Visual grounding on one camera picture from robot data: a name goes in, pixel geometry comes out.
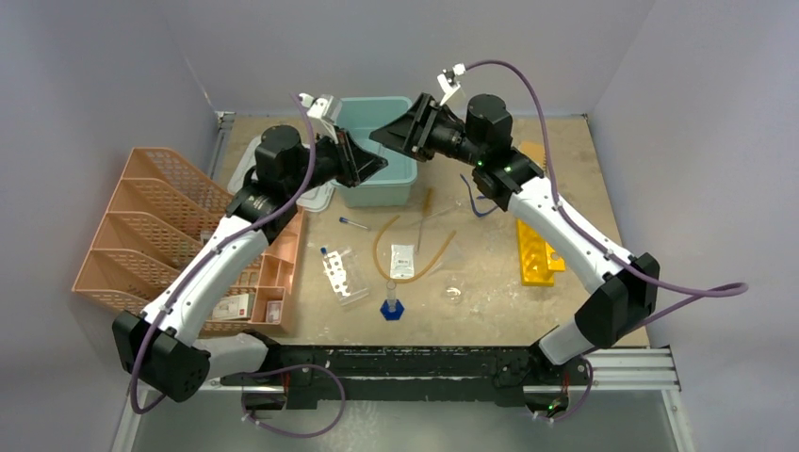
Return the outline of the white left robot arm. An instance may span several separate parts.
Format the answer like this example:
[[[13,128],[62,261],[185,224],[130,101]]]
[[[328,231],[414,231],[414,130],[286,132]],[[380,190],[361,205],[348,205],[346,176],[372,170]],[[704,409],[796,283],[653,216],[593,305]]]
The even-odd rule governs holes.
[[[130,403],[138,414],[150,410],[136,399],[140,382],[161,398],[183,402],[218,369],[228,348],[201,347],[204,322],[244,268],[297,214],[302,194],[332,180],[357,187],[388,165],[339,127],[309,145],[291,126],[270,127],[254,158],[216,230],[183,272],[138,313],[123,310],[113,320],[120,361],[131,375]]]

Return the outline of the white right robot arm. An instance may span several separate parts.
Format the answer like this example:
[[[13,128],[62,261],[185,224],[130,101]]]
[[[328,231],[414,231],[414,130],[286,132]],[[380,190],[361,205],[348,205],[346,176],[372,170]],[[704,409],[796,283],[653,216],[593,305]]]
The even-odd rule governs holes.
[[[480,94],[458,118],[422,93],[401,116],[372,131],[370,139],[419,162],[440,153],[472,168],[479,192],[529,225],[572,268],[589,298],[573,318],[536,341],[531,375],[542,383],[561,376],[566,362],[595,348],[612,347],[655,309],[660,265],[615,244],[565,199],[556,198],[544,171],[512,138],[514,120],[505,102]]]

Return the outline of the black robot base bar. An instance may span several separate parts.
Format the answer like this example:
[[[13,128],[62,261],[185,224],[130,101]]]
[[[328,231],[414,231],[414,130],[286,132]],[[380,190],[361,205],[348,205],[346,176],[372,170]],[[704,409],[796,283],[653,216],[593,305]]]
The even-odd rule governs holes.
[[[568,408],[569,390],[593,379],[586,357],[552,364],[535,346],[266,345],[257,370],[220,382],[277,388],[289,410],[334,400],[490,402],[552,415]]]

